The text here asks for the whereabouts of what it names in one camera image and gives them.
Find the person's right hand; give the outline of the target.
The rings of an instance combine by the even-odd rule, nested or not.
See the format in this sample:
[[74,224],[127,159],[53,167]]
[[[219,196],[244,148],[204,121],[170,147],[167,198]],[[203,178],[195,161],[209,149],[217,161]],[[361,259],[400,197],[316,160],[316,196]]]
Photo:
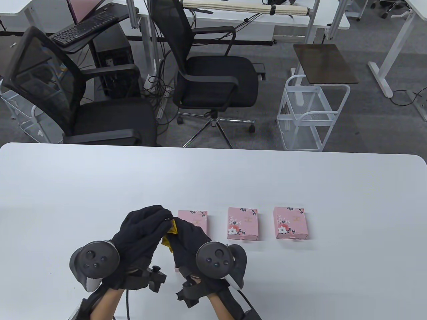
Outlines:
[[197,251],[211,239],[201,227],[178,217],[173,220],[175,221],[177,233],[167,233],[166,238],[172,250],[175,266],[184,268],[191,276],[198,277],[201,280],[201,284],[207,285],[209,294],[227,290],[230,285],[224,279],[212,279],[204,276],[196,265]]

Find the person's left hand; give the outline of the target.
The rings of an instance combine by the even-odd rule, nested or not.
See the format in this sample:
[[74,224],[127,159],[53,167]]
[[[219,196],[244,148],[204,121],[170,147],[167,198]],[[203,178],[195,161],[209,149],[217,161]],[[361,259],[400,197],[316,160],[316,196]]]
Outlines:
[[137,290],[143,288],[143,276],[153,254],[172,227],[172,212],[161,205],[153,205],[130,212],[110,242],[119,254],[119,265],[102,283],[111,289]]

